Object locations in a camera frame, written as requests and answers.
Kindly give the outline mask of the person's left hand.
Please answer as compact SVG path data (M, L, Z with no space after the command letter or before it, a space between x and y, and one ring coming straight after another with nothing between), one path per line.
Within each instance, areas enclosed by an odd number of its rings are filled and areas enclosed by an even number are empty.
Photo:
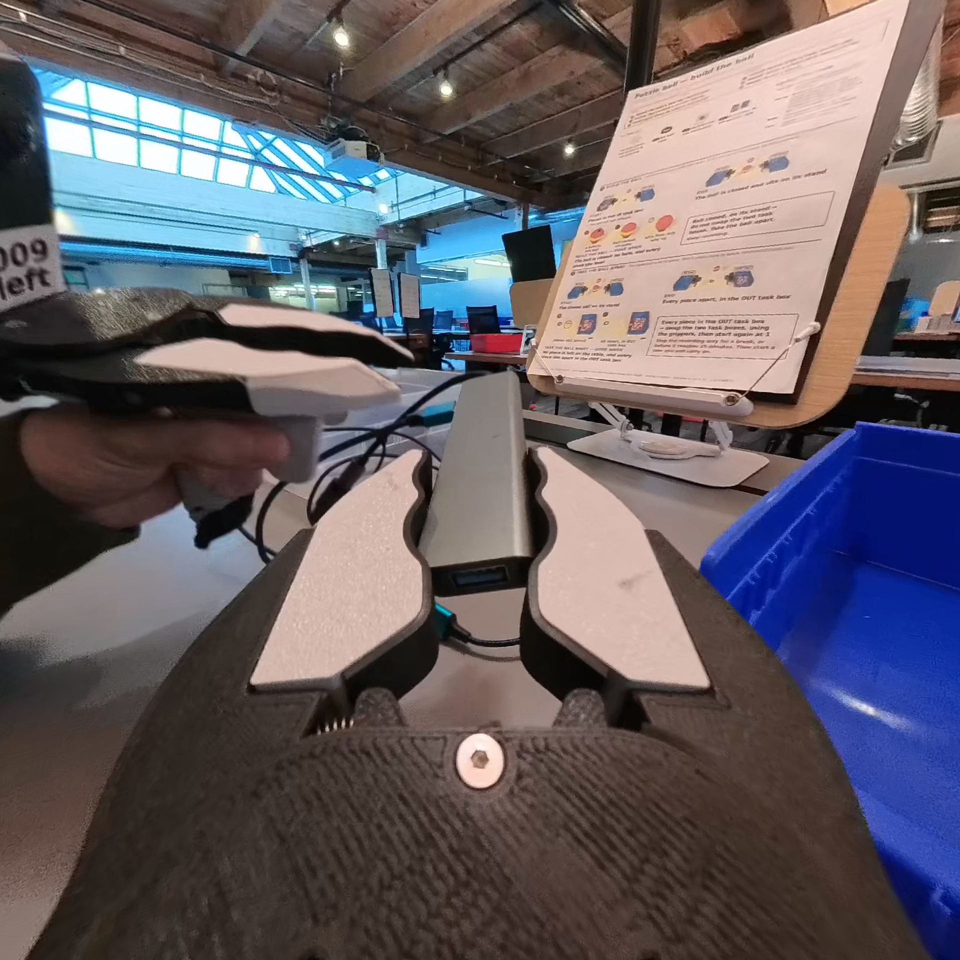
M183 501L184 473L212 494L254 494L290 455L288 438L259 422L107 417L60 405L27 414L18 446L31 477L86 521L127 529Z

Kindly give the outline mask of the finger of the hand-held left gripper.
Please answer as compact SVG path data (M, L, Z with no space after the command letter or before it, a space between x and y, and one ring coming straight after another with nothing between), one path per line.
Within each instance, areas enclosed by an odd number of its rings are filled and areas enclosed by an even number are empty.
M415 365L414 354L399 341L316 311L231 302L217 316L222 339L261 352L347 358L381 368Z
M353 358L258 350L213 339L158 346L137 363L239 379L253 412L288 438L290 456L274 474L286 482L313 477L326 426L342 423L354 411L397 404L402 398L397 383Z

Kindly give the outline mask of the grey usb hub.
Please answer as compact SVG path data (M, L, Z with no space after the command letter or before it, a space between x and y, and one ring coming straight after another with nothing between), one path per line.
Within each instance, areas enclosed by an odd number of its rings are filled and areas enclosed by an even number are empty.
M534 558L518 376L462 385L418 549L440 597L526 586Z

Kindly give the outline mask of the black monitor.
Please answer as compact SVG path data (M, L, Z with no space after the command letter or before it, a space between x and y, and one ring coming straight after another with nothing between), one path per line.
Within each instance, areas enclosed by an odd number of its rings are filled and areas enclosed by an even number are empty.
M504 233L501 240L512 283L554 279L557 261L549 223Z

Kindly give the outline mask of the grey desk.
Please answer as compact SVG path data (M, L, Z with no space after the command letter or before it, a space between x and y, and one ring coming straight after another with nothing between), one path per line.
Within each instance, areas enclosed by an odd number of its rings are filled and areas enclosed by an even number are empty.
M771 456L744 486L714 489L558 453L611 490L695 567L708 546L798 469ZM177 509L139 539L15 607L2 621L1 956L24 958L68 881L103 787L144 706L198 634L261 570L242 536L209 551ZM441 601L481 639L519 632L522 593ZM547 726L558 701L504 650L440 649L402 701L414 726Z

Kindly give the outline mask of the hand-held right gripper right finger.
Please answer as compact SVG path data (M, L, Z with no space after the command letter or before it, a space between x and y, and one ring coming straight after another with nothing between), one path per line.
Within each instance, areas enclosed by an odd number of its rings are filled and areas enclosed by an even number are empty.
M712 684L642 521L554 449L528 452L534 558L521 662L558 700L593 690L704 694Z

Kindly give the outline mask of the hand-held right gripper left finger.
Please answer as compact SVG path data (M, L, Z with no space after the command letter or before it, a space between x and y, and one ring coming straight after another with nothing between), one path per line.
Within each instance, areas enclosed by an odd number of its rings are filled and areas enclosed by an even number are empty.
M431 572L419 550L433 486L423 449L332 505L312 534L249 679L258 693L402 698L436 665Z

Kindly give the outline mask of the printed instruction sheet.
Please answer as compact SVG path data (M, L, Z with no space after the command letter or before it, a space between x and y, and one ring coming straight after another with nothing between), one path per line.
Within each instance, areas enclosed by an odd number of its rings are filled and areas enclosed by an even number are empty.
M869 2L631 92L534 340L563 385L786 396L876 182L909 2Z

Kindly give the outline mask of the ceiling projector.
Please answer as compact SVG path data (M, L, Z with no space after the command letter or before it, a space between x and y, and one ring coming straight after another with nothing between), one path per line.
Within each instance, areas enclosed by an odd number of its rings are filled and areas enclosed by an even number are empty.
M366 140L338 138L325 147L325 169L348 179L372 176L382 168L378 146Z

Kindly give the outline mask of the blue plastic bin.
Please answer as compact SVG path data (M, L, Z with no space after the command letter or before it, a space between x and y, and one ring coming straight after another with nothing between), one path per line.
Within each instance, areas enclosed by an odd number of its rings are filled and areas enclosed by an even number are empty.
M958 958L958 435L859 423L700 571L818 715L927 951Z

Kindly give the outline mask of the wooden document stand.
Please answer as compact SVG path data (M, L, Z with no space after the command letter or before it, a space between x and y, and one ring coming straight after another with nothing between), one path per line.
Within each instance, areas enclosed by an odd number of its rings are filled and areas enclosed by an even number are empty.
M897 47L895 65L884 93L903 93L898 114L888 102L873 132L884 146L869 202L846 224L847 242L830 268L817 320L798 335L810 343L797 388L780 395L750 390L680 389L598 380L572 384L531 376L542 393L588 402L609 423L594 437L574 440L571 450L706 487L732 488L767 466L760 453L734 448L733 426L788 429L804 426L831 412L855 376L862 348L906 233L907 206L896 186L878 188L884 163L895 147L912 88L922 67L938 51L945 2L909 2L905 38L925 41L923 55Z

